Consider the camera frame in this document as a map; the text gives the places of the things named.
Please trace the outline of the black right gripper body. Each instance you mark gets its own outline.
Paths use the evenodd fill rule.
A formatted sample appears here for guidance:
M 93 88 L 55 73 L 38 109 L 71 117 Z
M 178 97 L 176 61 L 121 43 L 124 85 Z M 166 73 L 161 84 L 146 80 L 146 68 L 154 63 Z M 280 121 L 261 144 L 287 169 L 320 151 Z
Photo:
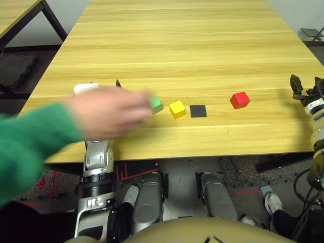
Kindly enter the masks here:
M 306 91 L 306 95 L 301 99 L 302 106 L 307 106 L 310 103 L 320 100 L 323 101 L 323 90 L 321 92 L 318 91 L 317 87 L 313 87 L 312 89 L 308 89 Z

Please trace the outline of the person's bare hand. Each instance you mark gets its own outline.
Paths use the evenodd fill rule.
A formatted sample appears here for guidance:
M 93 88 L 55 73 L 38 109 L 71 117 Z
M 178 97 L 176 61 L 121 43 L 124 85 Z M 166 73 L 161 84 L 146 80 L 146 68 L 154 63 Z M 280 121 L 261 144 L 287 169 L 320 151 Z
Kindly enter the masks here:
M 152 116 L 151 94 L 118 87 L 99 87 L 67 98 L 64 106 L 72 115 L 84 140 L 121 137 Z

